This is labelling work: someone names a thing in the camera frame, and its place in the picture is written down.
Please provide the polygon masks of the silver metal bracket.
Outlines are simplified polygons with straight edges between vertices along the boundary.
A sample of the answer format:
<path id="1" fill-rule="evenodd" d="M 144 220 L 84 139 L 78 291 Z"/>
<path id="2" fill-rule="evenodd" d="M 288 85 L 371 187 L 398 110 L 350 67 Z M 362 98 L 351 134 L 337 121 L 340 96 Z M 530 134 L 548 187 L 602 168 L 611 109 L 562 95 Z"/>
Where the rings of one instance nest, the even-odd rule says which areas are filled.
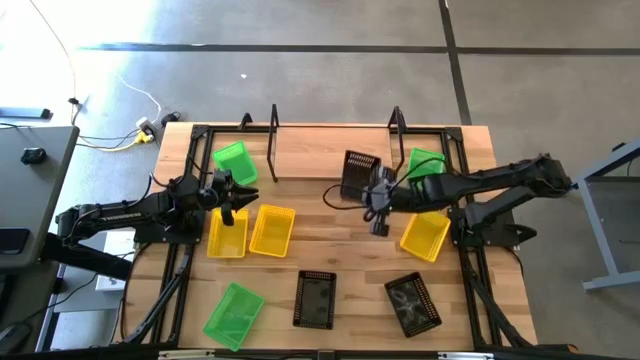
<path id="1" fill-rule="evenodd" d="M 438 352 L 438 360 L 495 360 L 494 354 L 482 352 Z"/>
<path id="2" fill-rule="evenodd" d="M 158 360 L 189 360 L 214 358 L 215 352 L 206 349 L 177 349 L 160 351 Z"/>

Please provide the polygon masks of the wooden shelf black metal frame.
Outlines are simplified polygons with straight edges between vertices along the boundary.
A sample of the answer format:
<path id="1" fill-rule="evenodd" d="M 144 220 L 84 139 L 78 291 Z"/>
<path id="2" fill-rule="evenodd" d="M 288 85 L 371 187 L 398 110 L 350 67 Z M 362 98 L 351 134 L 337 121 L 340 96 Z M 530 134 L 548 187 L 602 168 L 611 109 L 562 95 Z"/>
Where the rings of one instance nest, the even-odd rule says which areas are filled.
<path id="1" fill-rule="evenodd" d="M 384 126 L 367 124 L 285 124 L 271 107 L 267 164 L 273 181 L 280 179 L 331 180 L 342 177 L 345 163 L 363 164 L 370 156 L 382 165 L 392 163 L 392 136 L 401 139 L 407 129 L 404 114 L 394 107 Z"/>

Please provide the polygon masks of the black computer mouse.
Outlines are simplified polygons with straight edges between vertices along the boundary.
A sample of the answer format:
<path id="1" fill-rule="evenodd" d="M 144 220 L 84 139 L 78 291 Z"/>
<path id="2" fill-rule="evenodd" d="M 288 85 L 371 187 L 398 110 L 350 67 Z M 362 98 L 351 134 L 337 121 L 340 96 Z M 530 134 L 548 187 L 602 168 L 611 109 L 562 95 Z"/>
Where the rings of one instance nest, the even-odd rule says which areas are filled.
<path id="1" fill-rule="evenodd" d="M 20 161 L 24 165 L 42 164 L 47 159 L 47 152 L 42 147 L 24 148 Z"/>

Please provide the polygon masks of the black support beam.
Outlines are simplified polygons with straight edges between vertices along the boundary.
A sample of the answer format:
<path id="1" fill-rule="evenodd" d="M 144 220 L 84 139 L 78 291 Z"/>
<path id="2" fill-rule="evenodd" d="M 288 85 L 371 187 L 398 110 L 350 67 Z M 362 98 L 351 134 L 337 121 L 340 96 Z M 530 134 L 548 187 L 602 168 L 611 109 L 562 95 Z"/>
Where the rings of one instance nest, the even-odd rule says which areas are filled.
<path id="1" fill-rule="evenodd" d="M 119 257 L 81 244 L 68 245 L 51 233 L 46 237 L 40 259 L 57 261 L 117 280 L 126 280 L 132 269 L 132 262 L 126 260 L 126 256 Z"/>

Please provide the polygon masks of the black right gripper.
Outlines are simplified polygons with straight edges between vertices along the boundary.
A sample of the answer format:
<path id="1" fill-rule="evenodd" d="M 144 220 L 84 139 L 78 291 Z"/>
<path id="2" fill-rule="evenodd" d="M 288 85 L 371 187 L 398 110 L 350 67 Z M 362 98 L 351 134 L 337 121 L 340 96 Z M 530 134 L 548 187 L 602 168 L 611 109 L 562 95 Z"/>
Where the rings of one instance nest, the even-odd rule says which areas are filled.
<path id="1" fill-rule="evenodd" d="M 372 190 L 369 185 L 362 188 L 361 202 L 365 208 L 368 208 L 371 234 L 379 237 L 389 235 L 390 225 L 387 223 L 387 218 L 391 214 L 392 197 L 396 187 L 397 183 L 380 183 Z"/>

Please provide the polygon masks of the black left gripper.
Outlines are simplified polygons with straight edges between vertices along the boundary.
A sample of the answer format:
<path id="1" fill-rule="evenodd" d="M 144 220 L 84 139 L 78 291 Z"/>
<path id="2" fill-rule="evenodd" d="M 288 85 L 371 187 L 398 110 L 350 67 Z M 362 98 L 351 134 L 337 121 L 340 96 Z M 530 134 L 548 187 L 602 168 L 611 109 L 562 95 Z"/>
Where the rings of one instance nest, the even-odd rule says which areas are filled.
<path id="1" fill-rule="evenodd" d="M 232 226 L 235 222 L 233 213 L 240 210 L 257 199 L 259 190 L 251 186 L 234 185 L 235 197 L 232 201 L 225 190 L 218 191 L 213 187 L 205 187 L 201 190 L 201 207 L 205 210 L 219 208 L 223 224 Z"/>

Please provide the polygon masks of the grey flat bar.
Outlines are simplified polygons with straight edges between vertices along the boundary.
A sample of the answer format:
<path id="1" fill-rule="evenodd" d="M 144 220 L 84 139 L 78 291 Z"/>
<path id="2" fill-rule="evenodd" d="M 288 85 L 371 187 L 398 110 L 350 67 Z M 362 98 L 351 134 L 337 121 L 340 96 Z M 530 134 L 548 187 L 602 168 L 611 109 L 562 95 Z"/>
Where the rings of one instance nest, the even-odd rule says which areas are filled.
<path id="1" fill-rule="evenodd" d="M 0 118 L 48 120 L 51 116 L 52 112 L 47 108 L 0 107 Z"/>

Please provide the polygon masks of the black aluminium rig frame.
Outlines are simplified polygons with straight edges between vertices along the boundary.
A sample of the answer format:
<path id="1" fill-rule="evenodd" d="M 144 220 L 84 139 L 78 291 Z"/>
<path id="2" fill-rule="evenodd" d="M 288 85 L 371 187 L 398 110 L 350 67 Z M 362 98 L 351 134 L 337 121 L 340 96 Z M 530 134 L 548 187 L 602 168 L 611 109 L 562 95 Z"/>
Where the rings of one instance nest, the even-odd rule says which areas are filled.
<path id="1" fill-rule="evenodd" d="M 321 199 L 338 179 L 273 181 L 267 164 L 268 125 L 240 127 L 231 123 L 173 123 L 165 132 L 156 174 L 161 180 L 179 173 L 188 151 L 198 157 L 233 142 L 246 144 L 256 162 L 260 201 L 295 210 L 292 239 L 284 258 L 248 253 L 239 259 L 210 259 L 206 247 L 194 250 L 181 289 L 169 300 L 154 335 L 141 344 L 118 345 L 120 358 L 158 360 L 160 351 L 206 349 L 210 360 L 228 350 L 203 333 L 203 328 L 230 283 L 238 283 L 265 300 L 238 356 L 265 360 L 435 359 L 438 352 L 482 352 L 495 360 L 568 360 L 568 351 L 531 345 L 478 345 L 475 335 L 488 335 L 489 318 L 481 304 L 468 304 L 459 254 L 445 245 L 434 263 L 403 251 L 399 238 L 405 215 L 390 221 L 387 238 L 369 233 L 360 213 L 328 208 Z M 484 126 L 416 125 L 401 139 L 392 136 L 392 165 L 405 167 L 412 147 L 445 151 L 459 170 L 495 165 L 489 131 Z M 300 270 L 337 275 L 335 323 L 332 330 L 298 328 L 292 324 Z M 440 313 L 442 324 L 406 338 L 398 324 L 384 284 L 419 272 Z"/>

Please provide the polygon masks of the yellow plastic basket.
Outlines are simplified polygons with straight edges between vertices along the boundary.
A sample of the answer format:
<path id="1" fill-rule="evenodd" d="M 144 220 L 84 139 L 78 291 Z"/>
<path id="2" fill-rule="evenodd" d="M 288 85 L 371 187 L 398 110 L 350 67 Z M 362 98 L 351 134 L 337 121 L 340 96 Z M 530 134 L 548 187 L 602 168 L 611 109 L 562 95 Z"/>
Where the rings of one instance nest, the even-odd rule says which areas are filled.
<path id="1" fill-rule="evenodd" d="M 288 252 L 295 215 L 294 209 L 262 204 L 249 250 L 260 255 L 284 258 Z"/>
<path id="2" fill-rule="evenodd" d="M 435 262 L 450 225 L 451 220 L 439 212 L 413 214 L 400 247 L 421 260 Z"/>
<path id="3" fill-rule="evenodd" d="M 234 224 L 227 226 L 223 223 L 220 209 L 212 212 L 207 243 L 208 258 L 237 259 L 245 256 L 249 211 L 242 209 L 232 215 Z"/>

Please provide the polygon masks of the white box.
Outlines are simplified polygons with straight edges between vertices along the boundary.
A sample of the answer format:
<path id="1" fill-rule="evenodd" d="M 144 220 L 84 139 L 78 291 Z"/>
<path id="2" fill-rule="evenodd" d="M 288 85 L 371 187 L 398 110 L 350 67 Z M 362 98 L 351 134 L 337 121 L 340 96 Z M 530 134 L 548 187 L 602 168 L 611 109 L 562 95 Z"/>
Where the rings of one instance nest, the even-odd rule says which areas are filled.
<path id="1" fill-rule="evenodd" d="M 134 234 L 134 230 L 104 232 L 105 242 L 103 251 L 131 262 L 135 257 Z M 123 290 L 124 287 L 124 280 L 99 275 L 96 279 L 95 290 L 100 292 L 113 292 Z"/>

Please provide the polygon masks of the black plastic basket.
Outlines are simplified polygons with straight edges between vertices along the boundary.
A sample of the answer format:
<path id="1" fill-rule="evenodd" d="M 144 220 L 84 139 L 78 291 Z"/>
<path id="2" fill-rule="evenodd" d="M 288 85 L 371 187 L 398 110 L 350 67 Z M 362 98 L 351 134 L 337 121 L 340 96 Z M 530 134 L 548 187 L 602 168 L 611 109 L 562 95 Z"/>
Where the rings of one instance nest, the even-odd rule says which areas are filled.
<path id="1" fill-rule="evenodd" d="M 406 338 L 442 324 L 419 272 L 413 272 L 384 284 L 385 291 Z"/>
<path id="2" fill-rule="evenodd" d="M 341 198 L 359 201 L 362 190 L 370 184 L 371 176 L 380 164 L 381 159 L 378 157 L 347 150 L 343 162 Z"/>
<path id="3" fill-rule="evenodd" d="M 335 273 L 300 270 L 292 324 L 295 327 L 332 330 L 336 287 Z"/>

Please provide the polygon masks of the grey metal table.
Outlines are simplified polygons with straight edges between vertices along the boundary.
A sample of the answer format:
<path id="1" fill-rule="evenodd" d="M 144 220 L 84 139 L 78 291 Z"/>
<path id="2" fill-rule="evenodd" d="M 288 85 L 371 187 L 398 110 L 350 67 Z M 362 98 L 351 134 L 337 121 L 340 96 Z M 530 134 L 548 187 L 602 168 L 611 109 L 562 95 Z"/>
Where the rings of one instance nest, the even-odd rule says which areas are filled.
<path id="1" fill-rule="evenodd" d="M 640 284 L 640 269 L 621 271 L 612 251 L 616 244 L 640 246 L 640 175 L 611 174 L 634 163 L 640 165 L 640 137 L 617 145 L 607 159 L 577 177 L 576 186 L 607 272 L 584 281 L 586 292 Z"/>

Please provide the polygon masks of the green plastic basket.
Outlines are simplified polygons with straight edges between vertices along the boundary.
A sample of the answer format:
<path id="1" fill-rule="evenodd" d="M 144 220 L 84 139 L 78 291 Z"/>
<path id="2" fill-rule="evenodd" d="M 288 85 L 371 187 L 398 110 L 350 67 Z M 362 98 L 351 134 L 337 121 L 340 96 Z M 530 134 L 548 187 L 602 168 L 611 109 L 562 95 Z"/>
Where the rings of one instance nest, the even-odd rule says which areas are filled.
<path id="1" fill-rule="evenodd" d="M 204 325 L 203 333 L 231 351 L 238 351 L 265 300 L 251 290 L 230 283 Z"/>
<path id="2" fill-rule="evenodd" d="M 439 152 L 413 148 L 407 169 L 407 184 L 413 190 L 421 190 L 427 175 L 441 174 L 447 170 L 446 157 Z"/>
<path id="3" fill-rule="evenodd" d="M 234 181 L 240 185 L 249 185 L 258 178 L 257 168 L 242 141 L 232 143 L 212 154 L 220 170 L 230 170 Z"/>

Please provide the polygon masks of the grey desk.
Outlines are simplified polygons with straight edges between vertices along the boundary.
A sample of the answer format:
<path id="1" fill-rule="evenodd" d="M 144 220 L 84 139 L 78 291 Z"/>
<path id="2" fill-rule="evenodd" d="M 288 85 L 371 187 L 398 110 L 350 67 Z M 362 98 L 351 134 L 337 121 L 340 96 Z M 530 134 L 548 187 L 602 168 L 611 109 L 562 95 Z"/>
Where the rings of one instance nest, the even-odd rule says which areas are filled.
<path id="1" fill-rule="evenodd" d="M 0 269 L 18 269 L 35 263 L 62 189 L 79 129 L 75 126 L 0 129 L 0 231 L 27 229 L 22 250 L 0 254 Z M 42 164 L 24 165 L 24 148 L 42 147 Z"/>

